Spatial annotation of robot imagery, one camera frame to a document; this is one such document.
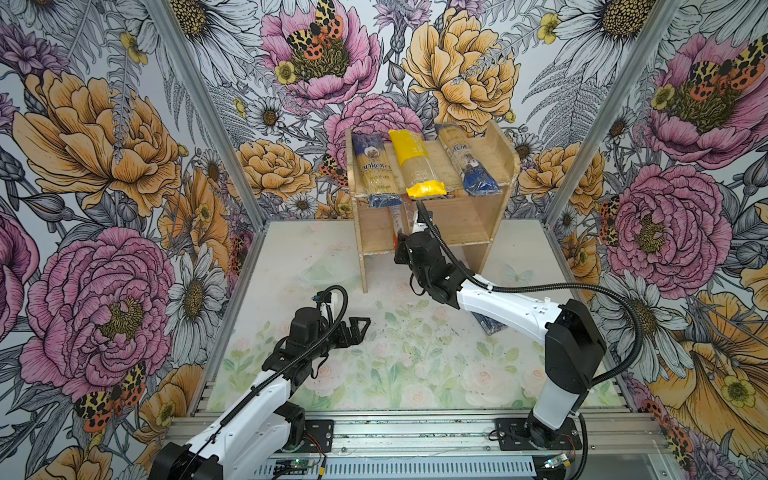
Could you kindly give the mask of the red clear spaghetti bag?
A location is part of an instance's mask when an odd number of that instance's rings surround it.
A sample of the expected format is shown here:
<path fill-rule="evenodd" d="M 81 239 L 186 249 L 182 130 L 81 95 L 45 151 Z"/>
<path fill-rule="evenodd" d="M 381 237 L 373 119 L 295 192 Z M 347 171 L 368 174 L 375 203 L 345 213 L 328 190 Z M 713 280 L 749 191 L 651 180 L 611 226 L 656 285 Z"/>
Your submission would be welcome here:
<path fill-rule="evenodd" d="M 411 233 L 409 210 L 405 204 L 390 206 L 388 210 L 393 226 L 393 242 L 397 247 L 399 242 Z"/>

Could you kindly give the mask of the yellow spaghetti bag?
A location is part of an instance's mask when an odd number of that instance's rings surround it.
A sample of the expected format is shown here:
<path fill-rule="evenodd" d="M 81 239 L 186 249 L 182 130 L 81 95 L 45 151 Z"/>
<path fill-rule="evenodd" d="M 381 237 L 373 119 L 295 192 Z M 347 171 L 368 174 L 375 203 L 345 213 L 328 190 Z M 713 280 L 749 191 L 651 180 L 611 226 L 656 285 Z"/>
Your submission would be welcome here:
<path fill-rule="evenodd" d="M 390 130 L 389 137 L 411 199 L 432 198 L 447 194 L 445 184 L 434 171 L 426 144 L 419 133 Z"/>

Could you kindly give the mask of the dark blue spaghetti bag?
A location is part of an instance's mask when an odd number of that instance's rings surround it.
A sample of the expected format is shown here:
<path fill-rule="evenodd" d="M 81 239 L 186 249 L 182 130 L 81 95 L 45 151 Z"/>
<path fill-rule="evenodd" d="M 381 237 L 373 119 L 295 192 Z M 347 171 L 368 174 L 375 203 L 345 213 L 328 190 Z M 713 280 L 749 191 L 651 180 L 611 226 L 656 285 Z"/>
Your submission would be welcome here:
<path fill-rule="evenodd" d="M 371 208 L 402 204 L 384 141 L 379 134 L 351 136 L 356 165 Z"/>

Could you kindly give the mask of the blue gold spaghetti bag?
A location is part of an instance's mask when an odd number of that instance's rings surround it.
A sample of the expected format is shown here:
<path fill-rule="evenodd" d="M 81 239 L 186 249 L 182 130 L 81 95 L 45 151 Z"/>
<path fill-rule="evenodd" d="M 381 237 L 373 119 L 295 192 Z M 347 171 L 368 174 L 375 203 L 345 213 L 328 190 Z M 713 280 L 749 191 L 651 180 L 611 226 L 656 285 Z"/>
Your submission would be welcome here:
<path fill-rule="evenodd" d="M 501 189 L 474 156 L 465 131 L 455 124 L 437 124 L 438 139 L 457 170 L 463 189 L 471 197 L 496 195 Z"/>

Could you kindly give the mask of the blue Barilla spaghetti box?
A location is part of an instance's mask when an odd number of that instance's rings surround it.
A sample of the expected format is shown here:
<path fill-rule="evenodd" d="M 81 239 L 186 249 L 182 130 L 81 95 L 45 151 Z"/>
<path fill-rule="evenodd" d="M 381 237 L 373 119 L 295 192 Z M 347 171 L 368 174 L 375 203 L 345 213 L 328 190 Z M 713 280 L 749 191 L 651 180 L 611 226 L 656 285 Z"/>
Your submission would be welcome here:
<path fill-rule="evenodd" d="M 497 320 L 494 320 L 488 316 L 485 316 L 479 313 L 474 313 L 473 316 L 487 336 L 492 336 L 507 328 L 505 324 Z"/>

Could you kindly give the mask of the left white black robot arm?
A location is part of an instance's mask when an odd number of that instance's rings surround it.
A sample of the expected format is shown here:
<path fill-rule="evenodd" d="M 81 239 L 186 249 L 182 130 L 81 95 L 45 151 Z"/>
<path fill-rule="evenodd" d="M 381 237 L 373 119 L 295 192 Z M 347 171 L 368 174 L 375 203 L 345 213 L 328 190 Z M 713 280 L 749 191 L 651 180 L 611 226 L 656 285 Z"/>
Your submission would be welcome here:
<path fill-rule="evenodd" d="M 368 317 L 334 316 L 328 304 L 298 309 L 289 334 L 235 405 L 186 443 L 167 443 L 148 477 L 248 479 L 273 454 L 311 444 L 305 409 L 290 398 L 310 377 L 316 359 L 359 345 L 370 325 Z"/>

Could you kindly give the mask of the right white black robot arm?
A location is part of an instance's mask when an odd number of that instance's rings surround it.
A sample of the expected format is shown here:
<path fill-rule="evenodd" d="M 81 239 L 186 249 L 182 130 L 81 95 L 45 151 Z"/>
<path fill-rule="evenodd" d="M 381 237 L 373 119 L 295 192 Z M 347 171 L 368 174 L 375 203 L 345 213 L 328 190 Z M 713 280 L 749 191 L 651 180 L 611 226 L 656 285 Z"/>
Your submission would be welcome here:
<path fill-rule="evenodd" d="M 448 261 L 440 239 L 424 224 L 409 235 L 397 236 L 395 262 L 409 267 L 432 300 L 478 319 L 494 320 L 543 347 L 543 389 L 528 417 L 510 436 L 534 448 L 550 448 L 566 432 L 566 419 L 588 396 L 607 350 L 586 306 L 574 299 L 558 304 L 502 292 L 462 262 Z"/>

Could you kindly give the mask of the wooden two-tier shelf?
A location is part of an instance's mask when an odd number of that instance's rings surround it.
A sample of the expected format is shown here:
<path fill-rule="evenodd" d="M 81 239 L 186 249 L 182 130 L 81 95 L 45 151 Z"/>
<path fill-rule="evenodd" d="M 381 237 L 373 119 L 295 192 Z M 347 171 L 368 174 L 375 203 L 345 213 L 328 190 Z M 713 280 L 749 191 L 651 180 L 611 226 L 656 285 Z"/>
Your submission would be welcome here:
<path fill-rule="evenodd" d="M 386 208 L 368 204 L 368 193 L 361 181 L 360 167 L 355 159 L 352 132 L 345 132 L 347 177 L 352 196 L 356 244 L 358 249 L 362 291 L 370 287 L 366 261 L 374 255 L 391 256 L 395 252 L 395 223 Z M 465 263 L 477 273 L 483 271 L 498 233 L 511 193 L 521 169 L 520 158 L 510 139 L 497 122 L 491 121 L 482 136 L 470 138 L 468 144 L 477 160 L 496 180 L 502 192 L 485 197 L 471 197 L 462 188 L 440 142 L 428 140 L 428 151 L 437 176 L 449 189 L 443 198 L 427 199 L 427 209 L 442 238 L 450 247 L 460 247 Z"/>

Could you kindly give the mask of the small green circuit board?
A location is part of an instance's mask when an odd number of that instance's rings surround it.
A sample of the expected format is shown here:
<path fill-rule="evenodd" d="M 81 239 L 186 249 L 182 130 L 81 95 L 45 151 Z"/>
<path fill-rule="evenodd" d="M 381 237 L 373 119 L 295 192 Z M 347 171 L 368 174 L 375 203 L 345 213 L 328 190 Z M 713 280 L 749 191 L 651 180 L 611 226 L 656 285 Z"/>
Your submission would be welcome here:
<path fill-rule="evenodd" d="M 282 475 L 304 475 L 312 471 L 320 464 L 319 461 L 310 461 L 308 459 L 281 460 L 275 463 L 273 476 Z"/>

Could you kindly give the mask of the right small circuit board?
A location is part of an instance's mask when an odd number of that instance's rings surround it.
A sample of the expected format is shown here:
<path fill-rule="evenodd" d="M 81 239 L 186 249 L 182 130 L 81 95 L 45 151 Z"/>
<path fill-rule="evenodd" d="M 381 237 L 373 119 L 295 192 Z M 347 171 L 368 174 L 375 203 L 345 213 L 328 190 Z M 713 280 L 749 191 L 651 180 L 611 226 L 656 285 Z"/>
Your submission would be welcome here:
<path fill-rule="evenodd" d="M 558 469 L 558 468 L 568 468 L 571 464 L 570 458 L 565 453 L 560 453 L 555 456 L 548 457 L 542 467 L 544 469 Z"/>

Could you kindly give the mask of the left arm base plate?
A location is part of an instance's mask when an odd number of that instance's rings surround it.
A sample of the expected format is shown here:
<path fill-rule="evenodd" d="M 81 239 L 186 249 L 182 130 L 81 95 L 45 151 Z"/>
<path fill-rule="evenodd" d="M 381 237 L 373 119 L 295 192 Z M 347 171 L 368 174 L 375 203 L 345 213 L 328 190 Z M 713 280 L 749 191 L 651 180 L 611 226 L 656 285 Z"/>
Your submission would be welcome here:
<path fill-rule="evenodd" d="M 284 453 L 330 453 L 334 440 L 335 422 L 310 419 L 291 425 Z"/>

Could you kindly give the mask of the aluminium front rail frame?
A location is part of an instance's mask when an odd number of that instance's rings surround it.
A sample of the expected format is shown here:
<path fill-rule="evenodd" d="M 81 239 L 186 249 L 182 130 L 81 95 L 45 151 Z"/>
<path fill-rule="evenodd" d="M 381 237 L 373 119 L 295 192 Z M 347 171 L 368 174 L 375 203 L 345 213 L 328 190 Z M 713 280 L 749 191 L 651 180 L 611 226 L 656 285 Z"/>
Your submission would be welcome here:
<path fill-rule="evenodd" d="M 683 469 L 648 414 L 592 410 L 571 417 L 582 439 L 576 451 L 502 451 L 494 420 L 520 411 L 323 412 L 306 420 L 335 422 L 330 453 L 279 451 L 248 479 L 680 479 Z M 184 444 L 214 418 L 178 420 L 169 442 Z M 544 469 L 565 453 L 568 468 Z M 320 464 L 304 475 L 273 476 L 281 460 Z"/>

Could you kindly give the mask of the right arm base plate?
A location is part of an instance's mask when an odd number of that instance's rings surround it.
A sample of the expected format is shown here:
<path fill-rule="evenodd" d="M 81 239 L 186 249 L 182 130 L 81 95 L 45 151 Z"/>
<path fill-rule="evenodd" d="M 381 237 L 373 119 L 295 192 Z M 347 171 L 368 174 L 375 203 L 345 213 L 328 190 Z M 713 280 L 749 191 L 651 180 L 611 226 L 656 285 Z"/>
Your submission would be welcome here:
<path fill-rule="evenodd" d="M 573 418 L 552 430 L 535 419 L 502 417 L 494 420 L 495 439 L 502 451 L 576 451 L 582 439 Z"/>

